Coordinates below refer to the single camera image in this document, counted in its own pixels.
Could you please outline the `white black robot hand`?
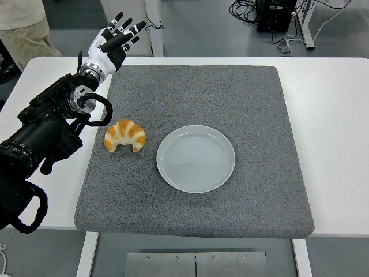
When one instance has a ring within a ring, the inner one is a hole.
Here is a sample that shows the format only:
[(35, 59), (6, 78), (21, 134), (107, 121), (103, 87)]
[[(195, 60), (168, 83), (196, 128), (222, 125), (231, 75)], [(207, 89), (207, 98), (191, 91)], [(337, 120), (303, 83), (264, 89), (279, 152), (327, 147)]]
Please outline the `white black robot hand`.
[(97, 34), (89, 47), (88, 58), (78, 70), (80, 73), (96, 74), (97, 80), (102, 82), (109, 74), (119, 70), (128, 51), (139, 41), (139, 32), (146, 27), (144, 21), (132, 25), (132, 18), (120, 25), (122, 17), (123, 12), (119, 12)]

